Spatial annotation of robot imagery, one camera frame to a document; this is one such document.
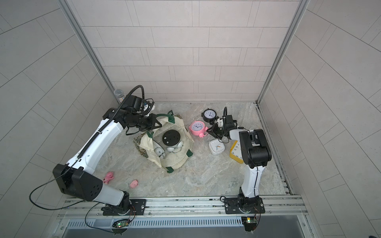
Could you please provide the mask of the black twin bell alarm clock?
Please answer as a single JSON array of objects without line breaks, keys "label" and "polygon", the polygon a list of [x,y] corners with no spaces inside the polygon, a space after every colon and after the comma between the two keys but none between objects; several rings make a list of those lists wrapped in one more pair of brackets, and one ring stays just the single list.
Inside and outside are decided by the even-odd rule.
[{"label": "black twin bell alarm clock", "polygon": [[218,118],[217,113],[213,109],[209,108],[201,113],[201,117],[205,122],[209,123],[210,125],[213,125]]}]

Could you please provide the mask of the white rounded square alarm clock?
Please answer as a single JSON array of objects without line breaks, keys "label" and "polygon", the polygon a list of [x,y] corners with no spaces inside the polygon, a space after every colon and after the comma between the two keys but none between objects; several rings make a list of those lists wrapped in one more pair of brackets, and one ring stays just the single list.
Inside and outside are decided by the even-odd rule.
[{"label": "white rounded square alarm clock", "polygon": [[225,144],[219,139],[214,139],[208,143],[209,150],[212,155],[217,156],[225,151]]}]

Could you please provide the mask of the pink twin bell alarm clock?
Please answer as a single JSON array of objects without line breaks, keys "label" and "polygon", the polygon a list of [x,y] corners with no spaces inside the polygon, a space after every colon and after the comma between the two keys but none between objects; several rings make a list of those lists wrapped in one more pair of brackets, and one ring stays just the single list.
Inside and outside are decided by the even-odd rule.
[{"label": "pink twin bell alarm clock", "polygon": [[200,138],[203,138],[207,136],[208,134],[207,133],[208,127],[202,121],[194,121],[189,126],[189,130],[193,135],[198,136]]}]

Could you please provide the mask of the canvas tote bag green handles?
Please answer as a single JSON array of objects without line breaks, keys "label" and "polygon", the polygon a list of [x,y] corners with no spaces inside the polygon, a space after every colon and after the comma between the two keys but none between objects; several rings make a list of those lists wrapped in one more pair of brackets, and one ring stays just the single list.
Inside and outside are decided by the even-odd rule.
[{"label": "canvas tote bag green handles", "polygon": [[194,140],[180,115],[169,111],[160,114],[158,121],[162,127],[135,137],[133,142],[142,156],[172,173],[193,156]]}]

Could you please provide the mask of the yellow square alarm clock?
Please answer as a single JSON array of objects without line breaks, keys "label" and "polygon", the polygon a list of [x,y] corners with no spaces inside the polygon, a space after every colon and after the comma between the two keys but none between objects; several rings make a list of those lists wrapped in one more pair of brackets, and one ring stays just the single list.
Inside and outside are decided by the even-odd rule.
[{"label": "yellow square alarm clock", "polygon": [[242,151],[241,151],[241,145],[239,141],[235,141],[230,148],[230,154],[229,157],[235,160],[236,162],[243,164],[244,160],[242,158]]}]

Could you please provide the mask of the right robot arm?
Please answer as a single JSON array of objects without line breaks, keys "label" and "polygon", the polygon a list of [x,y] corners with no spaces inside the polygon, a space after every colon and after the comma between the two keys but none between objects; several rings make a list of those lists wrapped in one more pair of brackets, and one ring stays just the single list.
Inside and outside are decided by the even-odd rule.
[{"label": "right robot arm", "polygon": [[263,171],[272,159],[267,138],[262,129],[249,131],[235,123],[216,124],[217,137],[238,142],[238,154],[246,164],[244,182],[236,198],[220,198],[227,214],[263,214],[265,208],[260,198],[259,185]]}]

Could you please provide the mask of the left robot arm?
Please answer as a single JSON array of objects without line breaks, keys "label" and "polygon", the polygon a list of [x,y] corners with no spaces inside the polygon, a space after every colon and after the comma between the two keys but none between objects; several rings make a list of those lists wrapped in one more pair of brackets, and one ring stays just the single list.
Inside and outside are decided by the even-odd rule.
[{"label": "left robot arm", "polygon": [[105,215],[124,215],[130,212],[129,193],[115,189],[93,175],[111,142],[124,130],[138,128],[139,131],[158,129],[162,124],[156,114],[141,115],[131,109],[109,109],[96,132],[66,164],[58,164],[53,175],[61,193],[84,201],[104,203]]}]

